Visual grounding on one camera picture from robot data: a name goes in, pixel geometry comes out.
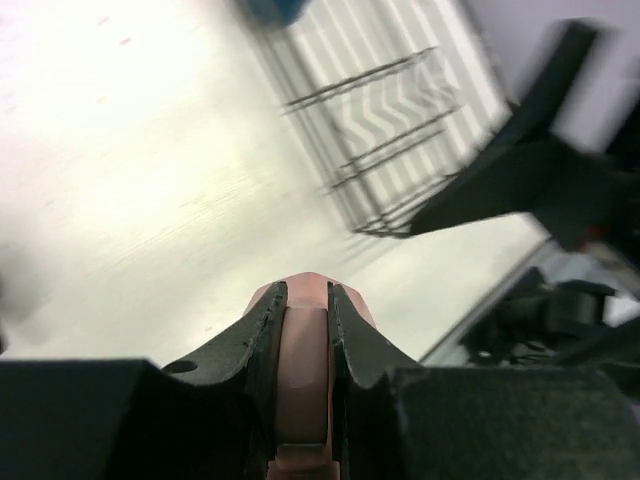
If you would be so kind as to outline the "pink cup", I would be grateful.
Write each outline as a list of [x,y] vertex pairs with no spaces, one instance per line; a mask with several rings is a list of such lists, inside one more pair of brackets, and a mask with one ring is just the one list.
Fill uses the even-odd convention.
[[362,295],[331,277],[297,273],[281,280],[287,300],[275,372],[275,455],[267,479],[344,479],[349,454],[344,392],[331,346],[329,286],[346,291],[356,312],[374,326]]

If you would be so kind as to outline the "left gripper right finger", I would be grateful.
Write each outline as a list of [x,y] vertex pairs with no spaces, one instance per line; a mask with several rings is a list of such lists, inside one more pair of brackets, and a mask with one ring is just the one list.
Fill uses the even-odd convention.
[[328,288],[345,479],[635,479],[639,425],[604,374],[425,367]]

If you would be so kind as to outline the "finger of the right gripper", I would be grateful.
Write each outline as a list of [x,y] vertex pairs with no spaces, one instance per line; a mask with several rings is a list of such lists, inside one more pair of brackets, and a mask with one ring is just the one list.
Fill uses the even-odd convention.
[[413,216],[410,235],[524,212],[567,250],[589,241],[638,249],[639,107],[602,153],[580,151],[551,130],[603,33],[583,20],[564,22],[521,104],[471,165]]

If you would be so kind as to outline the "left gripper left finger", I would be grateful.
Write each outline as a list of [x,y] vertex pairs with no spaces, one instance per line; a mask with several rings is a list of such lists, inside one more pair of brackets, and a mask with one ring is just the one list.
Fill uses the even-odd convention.
[[286,285],[271,285],[231,327],[164,368],[3,361],[2,477],[264,478],[286,301]]

